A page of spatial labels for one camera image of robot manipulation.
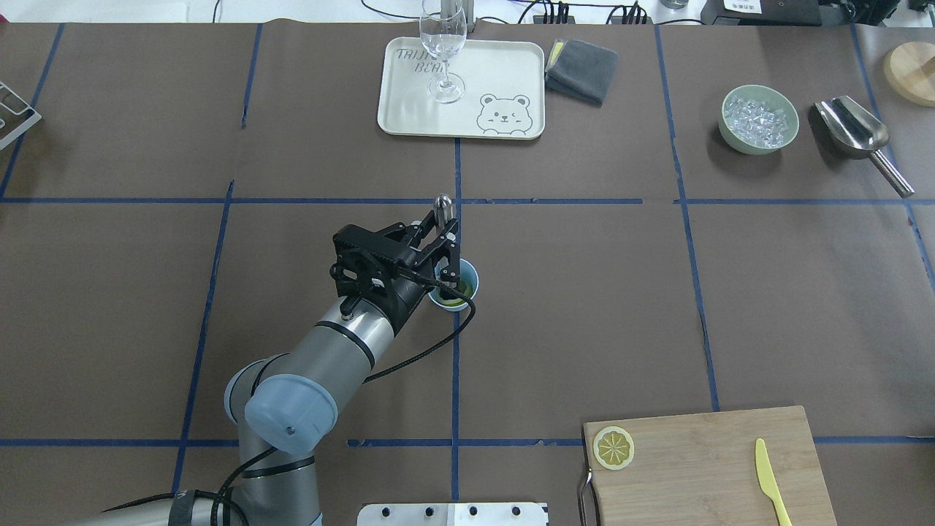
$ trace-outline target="green liquid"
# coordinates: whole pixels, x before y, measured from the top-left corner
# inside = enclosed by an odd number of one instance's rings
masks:
[[[458,280],[458,292],[470,298],[471,295],[474,294],[474,287],[471,286],[470,283],[466,282],[465,280]],[[464,300],[460,298],[453,298],[451,300],[445,300],[441,296],[439,296],[439,300],[441,304],[446,307],[457,307],[458,305],[465,302]]]

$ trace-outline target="blue tape line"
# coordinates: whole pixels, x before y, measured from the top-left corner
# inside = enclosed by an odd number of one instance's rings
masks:
[[[711,354],[711,339],[708,334],[708,319],[704,311],[704,298],[701,296],[701,281],[698,278],[698,260],[695,257],[695,240],[692,236],[691,219],[688,215],[685,181],[682,176],[682,162],[679,160],[679,153],[675,149],[675,119],[672,115],[672,103],[669,97],[669,80],[666,78],[666,59],[662,51],[662,36],[659,33],[658,25],[654,25],[653,28],[655,29],[656,52],[659,55],[659,74],[662,77],[662,93],[666,101],[666,116],[669,121],[669,142],[672,147],[672,160],[675,163],[675,171],[679,176],[679,201],[682,208],[685,241],[688,246],[688,260],[692,267],[692,285],[695,288],[695,304],[698,307],[698,317],[701,320],[701,332],[704,338],[704,354],[708,365],[708,390],[711,393],[711,409],[713,411],[720,411],[721,403],[717,396],[717,380],[714,376],[714,359]]]
[[[383,198],[383,197],[235,197],[232,201],[236,205],[247,204],[309,204],[309,205],[430,205],[434,199],[417,198]]]
[[[864,87],[867,89],[867,96],[870,98],[870,105],[873,107],[873,114],[876,115],[877,119],[882,121],[883,117],[880,114],[880,108],[877,106],[876,97],[873,96],[873,86],[870,85],[870,75],[867,74],[867,66],[864,64],[864,52],[860,48],[860,38],[857,36],[857,29],[854,24],[851,24],[851,39],[854,41],[854,52],[857,55],[857,64],[860,66],[860,76],[863,77]],[[899,163],[896,160],[896,155],[893,153],[892,142],[886,145],[886,150],[889,152],[889,158],[893,161],[893,166],[899,169]],[[919,249],[919,255],[922,257],[922,265],[926,270],[928,286],[931,287],[932,292],[935,292],[935,272],[932,271],[931,257],[928,255],[926,242],[922,239],[922,232],[919,230],[919,224],[915,220],[913,204],[914,202],[905,199],[902,200],[902,205],[906,207],[906,214],[909,217],[910,227],[913,229],[915,245]]]
[[[816,436],[816,444],[935,444],[935,436]]]
[[[178,440],[110,438],[0,438],[0,447],[178,447]]]
[[[870,107],[873,114],[880,118],[880,108],[876,105],[876,97],[873,96],[873,90],[870,88],[870,77],[867,75],[867,68],[864,67],[864,52],[860,48],[860,40],[857,37],[857,26],[851,24],[851,40],[854,41],[854,52],[857,55],[857,66],[860,68],[860,76],[864,79],[864,86],[867,88],[867,97],[870,99]]]
[[[250,59],[250,73],[247,74],[247,88],[243,92],[243,114],[240,116],[240,129],[247,127],[247,109],[250,107],[250,93],[253,90],[253,73],[256,72],[256,57],[260,53],[260,36],[263,25],[256,24],[256,37],[253,38],[253,58]]]
[[[461,325],[461,313],[454,313],[454,328]],[[452,502],[458,502],[460,490],[458,488],[459,473],[458,461],[460,457],[461,442],[461,338],[454,337],[454,350],[452,352]]]
[[[461,222],[457,232],[457,242],[461,243],[461,230],[464,226],[464,216],[461,215],[461,205],[465,199],[461,195],[461,138],[454,140],[454,214]]]
[[[794,205],[794,206],[902,206],[902,199],[676,199],[673,204],[689,205]],[[931,201],[914,201],[914,204],[935,204]]]
[[[35,108],[39,102],[39,95],[42,93],[42,87],[46,85],[46,78],[49,77],[49,70],[52,67],[52,59],[55,58],[55,52],[58,51],[58,44],[62,40],[62,32],[64,31],[65,25],[60,23],[58,31],[55,32],[55,39],[52,41],[52,47],[49,48],[49,56],[46,58],[46,65],[42,68],[42,74],[39,76],[39,82],[36,85],[36,90],[33,92],[33,101],[30,104],[33,108]],[[9,180],[13,176],[13,167],[16,165],[16,160],[20,157],[20,149],[22,148],[22,142],[24,140],[26,140],[26,134],[22,134],[19,139],[16,139],[16,145],[13,147],[13,153],[9,157],[9,163],[7,163],[7,171],[4,173],[3,182],[0,183],[0,197],[3,197],[7,192]]]
[[[3,197],[9,204],[214,204],[224,203],[220,197]]]
[[[188,447],[238,447],[239,440],[189,440]]]
[[[464,438],[461,439],[464,447],[529,447],[529,446],[559,446],[581,447],[584,440],[580,438]]]
[[[472,197],[462,199],[469,205],[641,205],[642,199],[638,198],[596,198],[596,199],[560,199],[560,198],[539,198],[539,197],[495,197],[485,199],[482,197]]]
[[[447,438],[376,438],[349,440],[348,447],[451,447]]]
[[[218,283],[218,268],[221,266],[221,251],[224,246],[224,234],[227,230],[227,216],[231,210],[231,196],[234,194],[234,182],[227,185],[227,195],[224,197],[224,210],[221,214],[221,226],[218,229],[218,241],[214,246],[214,261],[211,264],[211,278],[208,284],[208,296],[205,299],[205,312],[201,316],[201,331],[198,334],[198,349],[194,354],[192,367],[192,383],[188,388],[188,403],[185,405],[185,420],[181,426],[179,455],[176,457],[175,476],[172,478],[172,492],[179,490],[182,467],[185,464],[185,449],[188,446],[188,432],[192,427],[192,414],[194,412],[194,398],[198,393],[198,376],[201,374],[201,361],[205,355],[205,342],[208,340],[208,321],[211,318],[211,306],[214,304],[214,288]]]
[[[39,76],[39,84],[36,85],[36,91],[33,93],[33,102],[30,104],[35,108],[39,103],[39,95],[42,93],[42,88],[46,85],[46,79],[49,77],[49,70],[52,67],[52,59],[55,58],[55,52],[58,51],[58,44],[62,41],[62,33],[65,32],[65,24],[60,23],[58,31],[55,32],[55,39],[52,41],[52,47],[49,49],[49,58],[46,59],[46,64],[42,68],[42,75]]]
[[[464,216],[461,214],[461,204],[464,201],[461,195],[461,139],[454,139],[454,214],[457,216],[460,224],[457,236],[458,244],[461,243],[462,231],[464,230]],[[461,325],[461,313],[454,313],[453,329],[457,330]],[[454,336],[452,351],[452,502],[456,503],[461,498],[461,490],[458,485],[460,482],[459,464],[460,464],[460,440],[461,440],[461,335]]]

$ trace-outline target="folded towel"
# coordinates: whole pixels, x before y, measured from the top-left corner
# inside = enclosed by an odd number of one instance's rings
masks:
[[[600,106],[617,70],[616,51],[580,40],[556,40],[545,69],[545,87]]]

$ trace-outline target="light blue joint cap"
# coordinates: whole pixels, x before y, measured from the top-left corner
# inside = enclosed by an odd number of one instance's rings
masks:
[[[256,434],[290,455],[307,455],[338,421],[331,393],[297,374],[276,374],[263,381],[244,408]]]

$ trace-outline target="metal ice scoop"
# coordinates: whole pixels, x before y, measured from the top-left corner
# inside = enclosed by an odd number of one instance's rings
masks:
[[[900,197],[915,193],[899,170],[880,152],[889,144],[889,130],[883,123],[849,96],[816,102],[815,107],[842,152],[857,159],[869,157]]]

